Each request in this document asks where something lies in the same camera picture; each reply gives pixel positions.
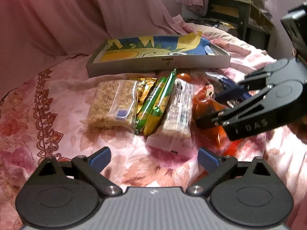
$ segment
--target gold snack wrapper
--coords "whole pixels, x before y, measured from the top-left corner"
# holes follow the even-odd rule
[[[137,80],[139,81],[139,99],[138,99],[138,109],[137,109],[137,114],[140,112],[142,109],[142,106],[144,105],[144,102],[146,98],[149,95],[149,92],[153,85],[156,83],[157,79],[156,78],[130,78],[130,80]]]

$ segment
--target ribbed gray surface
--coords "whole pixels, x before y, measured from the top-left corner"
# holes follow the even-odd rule
[[[204,199],[180,188],[129,188],[108,198],[87,222],[71,230],[240,230],[215,215]],[[281,225],[272,230],[287,230]]]

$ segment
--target cartoon eye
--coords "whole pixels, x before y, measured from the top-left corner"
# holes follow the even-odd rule
[[[168,55],[188,55],[188,54],[182,53],[182,52],[172,52],[172,53],[168,53]]]

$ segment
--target cartoon illustration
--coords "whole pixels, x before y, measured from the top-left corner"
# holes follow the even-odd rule
[[[166,55],[206,55],[210,42],[198,34],[142,36],[108,40],[99,62]]]

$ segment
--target cardboard box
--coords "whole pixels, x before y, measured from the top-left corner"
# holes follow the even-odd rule
[[[228,68],[229,53],[200,35],[191,33],[108,40],[95,51],[86,69],[91,78],[174,68]]]

